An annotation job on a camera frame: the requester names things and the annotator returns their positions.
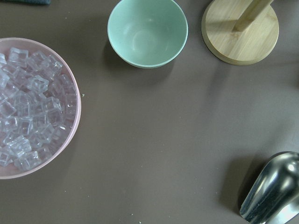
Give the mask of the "clear ice cubes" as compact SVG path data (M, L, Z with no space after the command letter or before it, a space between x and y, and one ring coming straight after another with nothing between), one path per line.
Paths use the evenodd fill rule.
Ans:
M12 47L0 56L0 164L29 171L69 135L77 107L63 64L42 51Z

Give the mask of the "steel ice scoop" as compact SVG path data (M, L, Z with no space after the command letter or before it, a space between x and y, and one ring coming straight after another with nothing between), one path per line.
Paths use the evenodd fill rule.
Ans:
M264 166L240 208L250 224L285 224L299 214L299 154L283 152Z

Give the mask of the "green bowl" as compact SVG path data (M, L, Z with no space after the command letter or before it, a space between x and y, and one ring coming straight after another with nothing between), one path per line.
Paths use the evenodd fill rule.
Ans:
M182 51L188 23L173 0L121 0L109 16L107 35L122 60L152 69L166 65Z

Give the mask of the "pink bowl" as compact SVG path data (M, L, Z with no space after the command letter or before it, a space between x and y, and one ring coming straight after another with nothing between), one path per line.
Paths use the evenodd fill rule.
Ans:
M7 179L14 179L14 178L19 178L23 177L26 175L29 175L33 172L36 172L46 165L48 165L50 162L52 162L56 157L59 156L59 154L62 153L62 151L69 145L71 140L73 139L79 122L80 122L80 117L81 117L81 96L79 92L79 88L77 85L77 81L74 77L74 74L72 70L70 69L69 65L66 63L66 61L53 49L49 48L48 46L39 43L37 41L31 40L31 39L26 39L26 38L19 38L19 37L9 37L9 38L1 38L0 40L0 51L2 53L6 53L9 51L11 47L16 47L16 48L21 48L21 49L27 49L29 52L34 52L37 50L42 51L46 55L53 55L57 60L59 60L63 64L63 73L68 75L69 78L72 79L74 88L75 88L75 93L77 96L77 105L76 105L76 113L75 113L75 118L73 119L72 122L72 127L70 130L69 135L67 136L66 140L64 143L61 145L61 147L56 151L56 153L47 161L44 163L40 164L39 166L35 167L34 169L26 172L20 171L18 168L16 168L13 164L8 165L7 167L0 167L0 178L2 180L7 180Z

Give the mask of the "wooden glass stand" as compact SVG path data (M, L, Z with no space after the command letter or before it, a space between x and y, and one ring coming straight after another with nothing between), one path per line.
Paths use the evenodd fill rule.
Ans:
M206 46L233 65L251 65L266 58L279 35L270 0L213 0L201 21Z

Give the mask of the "grey folded cloth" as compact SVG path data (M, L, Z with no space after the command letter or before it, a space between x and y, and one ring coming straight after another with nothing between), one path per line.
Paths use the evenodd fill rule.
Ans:
M49 5L51 0L21 0L21 2L35 5Z

